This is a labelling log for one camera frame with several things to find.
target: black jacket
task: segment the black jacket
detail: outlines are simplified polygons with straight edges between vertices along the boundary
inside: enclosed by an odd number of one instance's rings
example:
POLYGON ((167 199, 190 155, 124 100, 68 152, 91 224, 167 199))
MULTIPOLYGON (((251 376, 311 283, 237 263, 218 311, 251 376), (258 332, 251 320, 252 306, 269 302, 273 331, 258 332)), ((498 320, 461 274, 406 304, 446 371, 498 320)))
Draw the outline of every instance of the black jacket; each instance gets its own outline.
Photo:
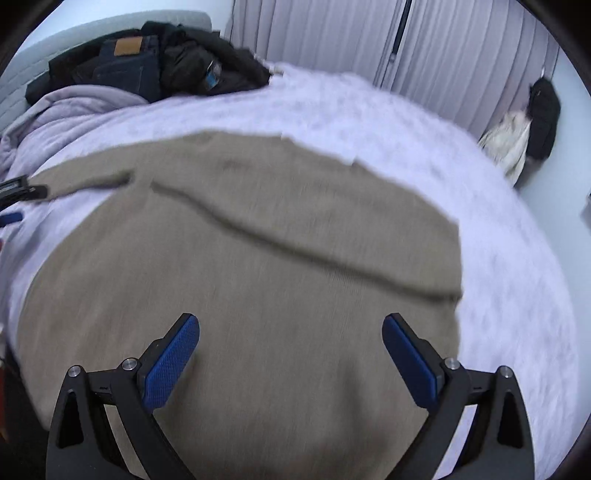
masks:
POLYGON ((49 70, 27 86, 33 105, 68 85, 108 85, 155 102, 175 93, 219 95, 261 88, 271 74, 252 53, 234 48, 218 32, 146 22, 138 29, 104 35, 49 61, 49 70), (142 37, 132 54, 116 52, 117 41, 142 37))

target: headboard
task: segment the headboard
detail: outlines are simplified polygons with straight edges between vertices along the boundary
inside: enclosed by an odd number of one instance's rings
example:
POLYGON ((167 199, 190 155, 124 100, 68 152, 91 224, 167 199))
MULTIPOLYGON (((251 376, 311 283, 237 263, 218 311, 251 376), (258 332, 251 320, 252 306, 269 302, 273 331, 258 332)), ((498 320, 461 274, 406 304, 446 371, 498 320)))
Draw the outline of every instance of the headboard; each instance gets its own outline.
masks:
POLYGON ((47 70, 50 59, 93 38, 127 28, 140 28, 148 20, 212 30, 212 21, 204 12, 150 10, 77 25, 35 43, 18 52, 0 77, 0 132, 29 108, 25 100, 27 85, 47 70))

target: vertical blinds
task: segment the vertical blinds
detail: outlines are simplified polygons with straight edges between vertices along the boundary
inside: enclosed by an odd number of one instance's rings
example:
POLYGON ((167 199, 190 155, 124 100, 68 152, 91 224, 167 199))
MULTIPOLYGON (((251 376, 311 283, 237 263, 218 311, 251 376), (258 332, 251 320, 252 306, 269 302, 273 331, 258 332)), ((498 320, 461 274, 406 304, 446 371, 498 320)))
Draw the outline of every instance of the vertical blinds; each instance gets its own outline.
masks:
POLYGON ((404 0, 236 0, 229 37, 269 61, 375 82, 403 6, 404 0))
POLYGON ((517 0, 413 0, 384 87, 480 137, 551 76, 558 44, 517 0))

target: bed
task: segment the bed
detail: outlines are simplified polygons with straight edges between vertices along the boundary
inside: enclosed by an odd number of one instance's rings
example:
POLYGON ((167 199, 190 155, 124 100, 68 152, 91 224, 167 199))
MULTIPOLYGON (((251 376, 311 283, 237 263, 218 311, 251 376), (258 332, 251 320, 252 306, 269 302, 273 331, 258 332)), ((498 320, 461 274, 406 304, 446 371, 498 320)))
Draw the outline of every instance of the bed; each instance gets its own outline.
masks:
MULTIPOLYGON (((525 205, 473 138, 451 123, 356 76, 273 69, 271 84, 255 92, 151 105, 108 87, 53 92, 4 131, 0 180, 110 147, 215 129, 290 138, 408 187, 459 225, 459 360, 483 371, 513 367, 530 418, 536 478, 548 478, 578 434, 576 329, 560 266, 525 205)), ((35 274, 110 194, 88 190, 19 205, 25 221, 0 231, 0 306, 11 344, 35 274)), ((453 467, 472 414, 466 410, 438 476, 453 467)))

